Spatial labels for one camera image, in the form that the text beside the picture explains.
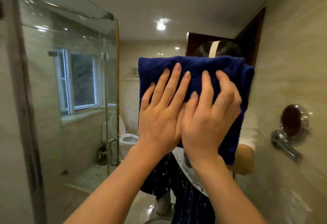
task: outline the window frame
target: window frame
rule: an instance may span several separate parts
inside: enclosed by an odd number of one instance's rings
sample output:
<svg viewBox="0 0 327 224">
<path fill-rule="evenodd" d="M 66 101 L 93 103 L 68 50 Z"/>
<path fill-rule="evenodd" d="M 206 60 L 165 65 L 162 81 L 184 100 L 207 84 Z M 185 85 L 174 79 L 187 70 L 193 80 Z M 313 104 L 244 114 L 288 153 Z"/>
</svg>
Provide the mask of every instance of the window frame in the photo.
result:
<svg viewBox="0 0 327 224">
<path fill-rule="evenodd" d="M 61 111 L 68 111 L 68 115 L 63 115 L 61 117 L 75 115 L 76 110 L 81 110 L 81 111 L 83 111 L 83 109 L 93 110 L 94 108 L 101 107 L 103 100 L 101 98 L 102 96 L 101 96 L 100 92 L 101 92 L 101 87 L 103 87 L 102 86 L 103 85 L 103 83 L 102 83 L 103 71 L 101 69 L 100 57 L 95 56 L 95 55 L 88 55 L 88 56 L 93 57 L 92 64 L 93 64 L 93 84 L 94 84 L 95 103 L 75 106 L 73 79 L 72 79 L 72 67 L 71 67 L 71 54 L 75 54 L 75 55 L 83 55 L 83 54 L 80 52 L 70 51 L 68 49 L 56 49 L 56 52 L 57 52 L 57 56 L 55 59 L 55 64 L 56 64 L 56 71 L 57 71 L 60 109 L 61 109 Z M 64 77 L 61 73 L 59 53 L 63 53 L 64 71 L 65 71 Z M 65 89 L 62 87 L 62 80 L 65 81 Z M 68 107 L 65 107 L 64 90 L 66 91 L 66 95 L 67 95 Z"/>
</svg>

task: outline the towel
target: towel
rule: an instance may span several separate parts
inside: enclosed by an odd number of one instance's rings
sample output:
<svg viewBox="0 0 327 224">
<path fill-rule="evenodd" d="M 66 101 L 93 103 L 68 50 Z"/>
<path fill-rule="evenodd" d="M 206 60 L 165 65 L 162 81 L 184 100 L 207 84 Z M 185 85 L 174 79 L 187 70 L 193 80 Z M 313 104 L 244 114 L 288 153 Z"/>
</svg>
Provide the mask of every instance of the towel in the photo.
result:
<svg viewBox="0 0 327 224">
<path fill-rule="evenodd" d="M 231 126 L 218 149 L 218 153 L 224 159 L 225 163 L 227 165 L 232 165 L 235 160 L 235 151 L 238 145 L 244 113 L 248 105 L 248 94 L 250 92 L 254 74 L 253 68 L 245 64 L 244 58 L 235 58 L 230 56 L 220 56 L 215 58 L 183 56 L 175 56 L 170 58 L 141 57 L 139 58 L 138 63 L 138 72 L 140 77 L 140 103 L 151 82 L 157 83 L 165 68 L 170 69 L 170 72 L 172 72 L 177 62 L 182 65 L 180 80 L 187 71 L 191 72 L 191 81 L 184 102 L 189 100 L 193 91 L 196 91 L 198 95 L 201 94 L 201 78 L 204 70 L 207 70 L 211 77 L 211 83 L 214 89 L 213 102 L 216 100 L 220 92 L 219 81 L 215 75 L 217 70 L 222 70 L 224 73 L 226 73 L 239 90 L 242 98 L 241 114 Z M 177 146 L 182 148 L 182 142 L 180 141 Z"/>
</svg>

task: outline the window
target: window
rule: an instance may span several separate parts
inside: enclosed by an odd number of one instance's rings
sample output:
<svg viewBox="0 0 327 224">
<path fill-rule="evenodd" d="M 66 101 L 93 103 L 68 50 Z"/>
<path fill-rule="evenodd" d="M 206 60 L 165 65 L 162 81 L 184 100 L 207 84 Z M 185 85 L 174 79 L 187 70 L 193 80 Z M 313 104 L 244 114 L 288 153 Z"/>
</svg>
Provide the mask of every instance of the window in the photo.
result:
<svg viewBox="0 0 327 224">
<path fill-rule="evenodd" d="M 57 50 L 56 68 L 58 78 L 61 116 L 99 106 L 97 57 Z"/>
</svg>

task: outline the toilet lid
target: toilet lid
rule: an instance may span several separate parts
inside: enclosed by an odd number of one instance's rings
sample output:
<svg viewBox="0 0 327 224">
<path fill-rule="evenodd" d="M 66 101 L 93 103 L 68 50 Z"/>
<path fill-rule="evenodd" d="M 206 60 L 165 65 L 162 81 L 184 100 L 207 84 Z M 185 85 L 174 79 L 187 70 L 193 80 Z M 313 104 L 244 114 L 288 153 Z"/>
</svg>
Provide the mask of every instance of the toilet lid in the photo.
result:
<svg viewBox="0 0 327 224">
<path fill-rule="evenodd" d="M 116 123 L 117 123 L 117 115 L 113 114 L 110 117 L 110 121 L 109 121 L 109 128 L 111 131 L 112 135 L 116 134 Z M 126 134 L 126 128 L 125 128 L 125 123 L 123 121 L 123 119 L 121 117 L 119 117 L 119 136 Z"/>
</svg>

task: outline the toilet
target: toilet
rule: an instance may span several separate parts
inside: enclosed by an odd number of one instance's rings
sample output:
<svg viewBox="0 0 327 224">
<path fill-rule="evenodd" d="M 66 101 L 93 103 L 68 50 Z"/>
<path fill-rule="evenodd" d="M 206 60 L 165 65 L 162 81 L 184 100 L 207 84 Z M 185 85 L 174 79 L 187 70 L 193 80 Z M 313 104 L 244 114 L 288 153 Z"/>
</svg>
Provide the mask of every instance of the toilet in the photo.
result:
<svg viewBox="0 0 327 224">
<path fill-rule="evenodd" d="M 117 115 L 113 113 L 108 117 L 108 138 L 114 139 L 116 137 L 116 124 Z M 119 147 L 123 157 L 125 157 L 129 149 L 137 143 L 139 137 L 134 134 L 126 133 L 125 123 L 121 117 L 119 117 Z M 102 124 L 102 142 L 106 143 L 106 123 Z"/>
</svg>

